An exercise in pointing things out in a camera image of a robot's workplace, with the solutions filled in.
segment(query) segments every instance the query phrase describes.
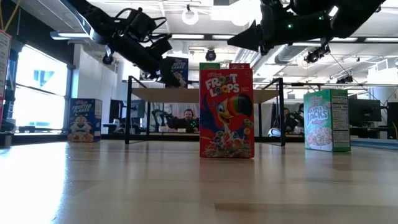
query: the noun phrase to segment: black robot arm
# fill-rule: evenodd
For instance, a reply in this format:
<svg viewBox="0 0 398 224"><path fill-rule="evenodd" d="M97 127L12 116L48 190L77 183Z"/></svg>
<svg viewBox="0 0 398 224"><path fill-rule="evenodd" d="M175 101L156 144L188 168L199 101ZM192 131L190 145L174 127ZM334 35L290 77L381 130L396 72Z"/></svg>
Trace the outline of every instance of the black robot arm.
<svg viewBox="0 0 398 224"><path fill-rule="evenodd" d="M329 53L329 41L352 35L385 0L290 0L283 7L279 0L260 0L261 24L230 38L229 45L258 51L262 55L276 45L320 38L322 45L309 53L307 62L316 62ZM338 11L330 15L333 8Z"/></svg>
<svg viewBox="0 0 398 224"><path fill-rule="evenodd" d="M151 78L170 86L179 86L179 81L171 74L172 58L162 58L171 50L171 34L154 35L153 31L166 22L165 17L150 18L142 9L123 9L117 16L111 17L100 8L86 0L60 0L78 19L90 39L97 44L105 45L110 57L117 52L132 62L142 71L150 73ZM129 12L126 19L119 16ZM150 47L141 43L151 42Z"/></svg>

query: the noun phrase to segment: window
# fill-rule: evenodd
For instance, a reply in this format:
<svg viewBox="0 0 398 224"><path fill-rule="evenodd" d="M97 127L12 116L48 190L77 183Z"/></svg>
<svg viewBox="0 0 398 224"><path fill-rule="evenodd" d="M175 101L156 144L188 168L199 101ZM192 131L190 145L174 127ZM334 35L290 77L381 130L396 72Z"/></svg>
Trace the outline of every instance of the window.
<svg viewBox="0 0 398 224"><path fill-rule="evenodd" d="M17 126L36 128L63 128L65 99L63 96L41 93L17 87L13 118Z"/></svg>
<svg viewBox="0 0 398 224"><path fill-rule="evenodd" d="M17 78L20 85L65 96L68 68L65 63L46 56L29 46L19 53Z"/></svg>
<svg viewBox="0 0 398 224"><path fill-rule="evenodd" d="M16 125L62 129L68 68L32 47L19 53L15 103L12 118Z"/></svg>

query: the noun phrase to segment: monitor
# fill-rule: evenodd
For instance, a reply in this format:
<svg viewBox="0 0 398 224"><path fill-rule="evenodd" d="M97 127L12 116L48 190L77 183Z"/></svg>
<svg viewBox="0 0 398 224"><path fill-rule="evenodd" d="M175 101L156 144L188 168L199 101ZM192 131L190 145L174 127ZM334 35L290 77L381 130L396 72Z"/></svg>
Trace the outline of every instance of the monitor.
<svg viewBox="0 0 398 224"><path fill-rule="evenodd" d="M145 117L145 100L131 101L131 117L144 118Z"/></svg>
<svg viewBox="0 0 398 224"><path fill-rule="evenodd" d="M365 122L381 121L381 104L379 100L348 99L349 124L358 126Z"/></svg>

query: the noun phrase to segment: shelf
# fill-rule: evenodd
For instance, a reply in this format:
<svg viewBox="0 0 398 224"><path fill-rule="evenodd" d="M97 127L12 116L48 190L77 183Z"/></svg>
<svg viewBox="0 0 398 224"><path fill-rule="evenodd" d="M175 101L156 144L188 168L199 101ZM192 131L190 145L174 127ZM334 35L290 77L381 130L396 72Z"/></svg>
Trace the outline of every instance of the shelf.
<svg viewBox="0 0 398 224"><path fill-rule="evenodd" d="M199 103L199 89L133 88L132 94L153 103ZM254 90L254 102L263 103L277 97L277 90Z"/></svg>

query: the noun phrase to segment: man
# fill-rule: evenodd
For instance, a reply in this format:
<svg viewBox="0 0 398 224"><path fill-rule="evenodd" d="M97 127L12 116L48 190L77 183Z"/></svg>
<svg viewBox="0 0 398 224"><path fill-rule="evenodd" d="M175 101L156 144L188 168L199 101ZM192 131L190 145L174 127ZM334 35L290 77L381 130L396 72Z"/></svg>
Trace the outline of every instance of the man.
<svg viewBox="0 0 398 224"><path fill-rule="evenodd" d="M290 110L284 108L284 115L285 115L285 131L287 133L291 133L294 130L294 127L297 125L297 121L290 117Z"/></svg>
<svg viewBox="0 0 398 224"><path fill-rule="evenodd" d="M186 109L184 111L184 118L174 118L173 120L169 121L169 123L167 124L169 126L169 128L172 129L190 129L190 124L192 124L192 122L195 122L195 127L193 128L193 132L197 132L199 131L199 120L198 119L193 119L194 114L193 111L191 109Z"/></svg>

